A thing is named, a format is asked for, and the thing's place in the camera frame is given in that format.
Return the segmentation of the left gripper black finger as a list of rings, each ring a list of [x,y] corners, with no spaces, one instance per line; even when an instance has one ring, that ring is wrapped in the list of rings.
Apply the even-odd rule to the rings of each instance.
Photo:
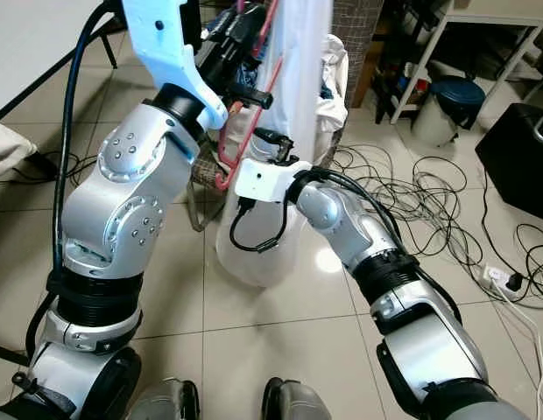
[[[236,8],[228,8],[208,24],[208,35],[205,36],[205,40],[212,43],[232,41],[250,45],[257,39],[260,29],[260,7],[247,7],[240,12]]]

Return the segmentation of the pink red plastic hanger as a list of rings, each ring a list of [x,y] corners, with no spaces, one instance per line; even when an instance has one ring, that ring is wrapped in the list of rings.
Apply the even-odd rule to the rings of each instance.
[[[266,8],[266,19],[261,24],[257,41],[251,51],[252,57],[264,60],[267,52],[267,39],[272,23],[274,23],[277,7],[279,7],[279,0],[251,0],[251,2]],[[271,87],[279,72],[279,65],[279,61],[275,61],[271,65],[271,76],[267,75],[267,69],[259,69],[256,89],[271,92]],[[263,112],[264,109],[256,107],[256,105],[243,105],[239,101],[229,108],[226,125],[218,132],[218,145],[215,149],[216,169],[213,185],[220,192],[226,191],[230,186],[233,171],[239,167],[240,161],[243,160],[244,153],[246,153],[250,140],[254,136],[254,129]]]

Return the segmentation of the large white shirt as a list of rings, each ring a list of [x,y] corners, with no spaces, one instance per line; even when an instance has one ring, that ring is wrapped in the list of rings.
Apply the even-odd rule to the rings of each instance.
[[[274,103],[259,117],[256,128],[275,130],[294,143],[292,154],[314,163],[319,137],[317,102],[322,84],[322,52],[330,32],[333,0],[279,0],[260,71],[279,72],[271,95]],[[244,158],[252,158],[251,138]],[[241,219],[240,197],[228,189],[226,212],[215,242],[218,261],[229,276],[247,285],[267,288],[283,283],[294,268],[305,217],[293,205],[256,201]]]

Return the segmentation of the blue denim garment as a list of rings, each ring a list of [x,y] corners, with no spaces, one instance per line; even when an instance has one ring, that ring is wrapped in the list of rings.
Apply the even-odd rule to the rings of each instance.
[[[244,57],[236,69],[236,83],[247,88],[256,88],[260,65],[260,59],[255,59],[255,57],[251,56]]]

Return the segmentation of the cream white garment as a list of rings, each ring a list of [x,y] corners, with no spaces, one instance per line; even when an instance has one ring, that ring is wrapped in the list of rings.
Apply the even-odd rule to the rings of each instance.
[[[322,53],[322,87],[317,102],[317,128],[319,141],[316,144],[317,157],[325,163],[332,157],[341,130],[349,112],[345,107],[350,56],[343,41],[332,33],[324,40]]]

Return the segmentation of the grey bin dark blue lid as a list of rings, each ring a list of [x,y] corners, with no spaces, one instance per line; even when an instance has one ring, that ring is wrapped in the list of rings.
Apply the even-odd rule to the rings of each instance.
[[[412,124],[413,144],[452,143],[457,133],[472,128],[485,100],[475,80],[449,75],[432,81]]]

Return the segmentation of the white table with black legs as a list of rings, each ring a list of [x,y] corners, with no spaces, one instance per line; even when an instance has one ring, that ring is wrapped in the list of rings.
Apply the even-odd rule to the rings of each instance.
[[[0,109],[72,48],[102,0],[0,0]]]

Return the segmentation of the black box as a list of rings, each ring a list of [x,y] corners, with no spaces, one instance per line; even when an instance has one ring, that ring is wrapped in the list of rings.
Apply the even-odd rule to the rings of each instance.
[[[504,203],[543,221],[543,108],[508,105],[476,155]]]

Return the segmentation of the white power strip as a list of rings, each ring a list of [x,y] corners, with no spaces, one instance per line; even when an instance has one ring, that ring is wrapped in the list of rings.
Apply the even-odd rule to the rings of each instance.
[[[516,299],[521,292],[524,278],[512,269],[501,269],[495,265],[485,265],[481,272],[481,283],[484,288],[499,291],[509,299]]]

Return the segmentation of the white metal shelf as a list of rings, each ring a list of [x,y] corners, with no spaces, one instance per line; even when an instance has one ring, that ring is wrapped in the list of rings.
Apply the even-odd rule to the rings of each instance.
[[[408,61],[414,64],[403,87],[396,77],[384,76],[379,66],[373,68],[371,88],[377,96],[373,122],[394,124],[405,113],[412,116],[420,111],[420,105],[409,100],[417,81],[427,75],[427,63],[448,25],[516,25],[524,29],[485,95],[491,99],[543,31],[543,0],[397,0],[395,11],[383,13],[381,23],[386,32],[373,36],[386,43],[381,55],[396,57],[400,71]]]

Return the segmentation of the robot right leg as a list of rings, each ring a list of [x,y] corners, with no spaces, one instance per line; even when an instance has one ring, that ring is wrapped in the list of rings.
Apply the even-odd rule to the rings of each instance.
[[[260,420],[332,420],[332,415],[314,388],[271,377],[261,397]]]

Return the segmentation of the robot leg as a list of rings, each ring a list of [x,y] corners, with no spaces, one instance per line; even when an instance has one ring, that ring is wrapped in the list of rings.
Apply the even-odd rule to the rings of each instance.
[[[145,388],[124,420],[200,420],[201,404],[195,381],[167,377]]]
[[[332,420],[332,415],[314,388],[271,377],[261,397],[260,420]]]

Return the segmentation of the robot left leg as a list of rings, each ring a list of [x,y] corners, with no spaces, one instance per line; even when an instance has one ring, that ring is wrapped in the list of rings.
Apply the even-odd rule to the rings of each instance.
[[[200,420],[201,404],[195,381],[167,377],[145,388],[124,420]]]

